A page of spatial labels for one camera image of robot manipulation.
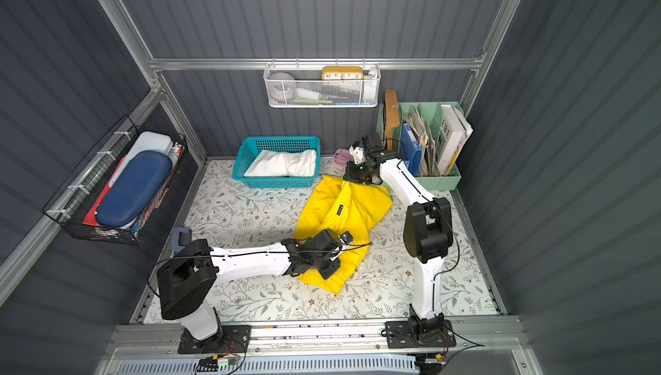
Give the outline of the yellow garment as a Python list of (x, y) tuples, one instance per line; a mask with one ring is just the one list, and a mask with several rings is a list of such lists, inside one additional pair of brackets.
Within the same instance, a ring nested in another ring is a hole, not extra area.
[(313, 190), (294, 230), (295, 239), (314, 237), (330, 229), (338, 235), (349, 232), (356, 249), (339, 256), (340, 268), (328, 279), (316, 270), (307, 271), (300, 280), (308, 285), (340, 294), (347, 280), (368, 254), (369, 232), (383, 220), (392, 206), (386, 187), (346, 182), (324, 175)]

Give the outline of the white shorts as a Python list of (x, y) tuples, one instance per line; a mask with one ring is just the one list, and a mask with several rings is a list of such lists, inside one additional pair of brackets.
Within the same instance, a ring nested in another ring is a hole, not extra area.
[(250, 164), (244, 177), (311, 177), (316, 172), (318, 153), (261, 151)]

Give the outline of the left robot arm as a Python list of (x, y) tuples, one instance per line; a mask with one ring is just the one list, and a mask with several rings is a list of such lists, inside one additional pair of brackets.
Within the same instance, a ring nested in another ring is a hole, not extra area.
[(161, 316), (182, 323), (195, 341), (206, 341), (221, 332), (218, 315), (207, 302), (214, 285), (265, 275), (298, 277), (309, 271), (328, 280), (339, 271), (340, 256), (357, 248), (349, 232), (339, 235), (329, 229), (247, 249), (194, 240), (156, 268)]

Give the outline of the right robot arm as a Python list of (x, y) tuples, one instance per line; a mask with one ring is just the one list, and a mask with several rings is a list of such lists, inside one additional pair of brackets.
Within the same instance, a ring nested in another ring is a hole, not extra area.
[(409, 328), (403, 333), (417, 345), (442, 340), (446, 329), (442, 311), (441, 275), (454, 244), (451, 204), (434, 196), (409, 172), (404, 160), (387, 149), (376, 132), (349, 148), (344, 180), (355, 184), (390, 187), (406, 204), (403, 241), (414, 259), (415, 287), (410, 304)]

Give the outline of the pink plastic box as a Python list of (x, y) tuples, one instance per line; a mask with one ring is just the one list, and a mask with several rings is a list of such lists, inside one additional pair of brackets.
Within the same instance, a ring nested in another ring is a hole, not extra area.
[(338, 170), (345, 170), (348, 163), (354, 163), (354, 156), (347, 149), (337, 149), (330, 163)]

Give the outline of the blue folder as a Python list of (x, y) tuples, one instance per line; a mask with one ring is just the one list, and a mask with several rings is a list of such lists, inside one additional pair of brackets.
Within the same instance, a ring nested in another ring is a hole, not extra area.
[(415, 132), (408, 123), (402, 125), (400, 134), (400, 149), (406, 168), (413, 176), (418, 176), (422, 163), (423, 151), (418, 143)]

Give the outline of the green file organizer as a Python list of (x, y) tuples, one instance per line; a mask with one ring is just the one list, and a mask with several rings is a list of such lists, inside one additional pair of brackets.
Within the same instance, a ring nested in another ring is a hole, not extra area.
[[(394, 148), (399, 156), (403, 157), (400, 149), (400, 134), (402, 125), (408, 123), (415, 132), (418, 143), (420, 144), (423, 155), (422, 163), (416, 179), (428, 190), (452, 191), (457, 188), (461, 180), (461, 173), (456, 165), (449, 172), (448, 176), (442, 176), (437, 169), (437, 153), (440, 147), (440, 125), (441, 125), (441, 105), (449, 104), (459, 110), (464, 115), (459, 103), (399, 103), (399, 127), (394, 130)], [(384, 138), (384, 103), (377, 108), (376, 132)]]

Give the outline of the brown board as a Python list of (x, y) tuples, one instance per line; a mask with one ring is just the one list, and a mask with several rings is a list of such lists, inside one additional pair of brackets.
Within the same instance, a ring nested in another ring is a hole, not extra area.
[(384, 138), (386, 141), (386, 148), (392, 150), (394, 148), (394, 130), (399, 127), (399, 101), (397, 92), (393, 89), (386, 89), (384, 91)]

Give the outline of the white book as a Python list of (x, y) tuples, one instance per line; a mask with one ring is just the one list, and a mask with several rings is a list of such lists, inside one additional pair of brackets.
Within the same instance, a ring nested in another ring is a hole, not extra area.
[(463, 146), (473, 134), (473, 128), (458, 108), (442, 104), (440, 110), (440, 147), (437, 153), (437, 169), (440, 175), (448, 176)]

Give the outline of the yellow clock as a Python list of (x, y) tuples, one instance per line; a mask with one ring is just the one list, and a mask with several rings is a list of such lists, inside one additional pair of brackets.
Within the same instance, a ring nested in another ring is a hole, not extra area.
[(364, 79), (363, 68), (359, 66), (334, 65), (322, 69), (323, 81), (361, 81)]

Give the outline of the teal plastic basket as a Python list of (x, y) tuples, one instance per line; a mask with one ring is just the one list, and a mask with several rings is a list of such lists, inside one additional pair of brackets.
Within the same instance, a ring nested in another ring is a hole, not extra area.
[(317, 178), (321, 143), (315, 136), (249, 137), (232, 178), (251, 189), (305, 189)]

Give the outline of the blue oval case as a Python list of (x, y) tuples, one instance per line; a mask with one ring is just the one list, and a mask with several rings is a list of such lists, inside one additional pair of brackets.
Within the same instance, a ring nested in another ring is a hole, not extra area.
[(165, 154), (143, 151), (122, 171), (99, 206), (96, 220), (107, 228), (130, 225), (169, 177), (172, 161)]

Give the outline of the white flat box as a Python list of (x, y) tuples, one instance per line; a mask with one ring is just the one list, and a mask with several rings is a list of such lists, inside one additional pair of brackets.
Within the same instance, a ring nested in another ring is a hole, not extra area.
[(119, 178), (122, 171), (128, 163), (143, 151), (156, 151), (167, 155), (173, 146), (172, 139), (164, 134), (156, 132), (142, 132), (131, 147), (127, 155), (120, 160), (120, 164), (108, 181), (108, 187), (111, 188)]

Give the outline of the red folder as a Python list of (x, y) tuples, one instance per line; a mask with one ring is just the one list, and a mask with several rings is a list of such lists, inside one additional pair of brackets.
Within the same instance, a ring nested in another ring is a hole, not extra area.
[(115, 169), (112, 177), (110, 177), (108, 182), (105, 184), (101, 194), (99, 194), (99, 196), (96, 199), (95, 203), (92, 205), (91, 209), (85, 215), (84, 220), (83, 220), (84, 225), (90, 225), (90, 226), (98, 226), (99, 225), (97, 220), (96, 220), (96, 214), (97, 214), (98, 208), (99, 208), (99, 206), (101, 206), (104, 197), (106, 196), (106, 194), (108, 194), (110, 189), (112, 189), (113, 185), (116, 183), (117, 178), (120, 176), (120, 174), (122, 173), (122, 170), (126, 166), (125, 165), (126, 158), (127, 157), (123, 157), (120, 160), (120, 164)]

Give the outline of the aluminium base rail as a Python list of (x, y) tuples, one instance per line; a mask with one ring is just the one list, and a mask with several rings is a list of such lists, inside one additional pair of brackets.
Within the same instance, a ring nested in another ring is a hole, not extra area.
[[(479, 373), (541, 374), (516, 316), (452, 317), (442, 335), (413, 342), (403, 319), (349, 319), (229, 323), (230, 336), (214, 351), (218, 373), (416, 373), (423, 365), (462, 364)], [(178, 323), (120, 325), (98, 374), (198, 374), (211, 356), (183, 350)]]

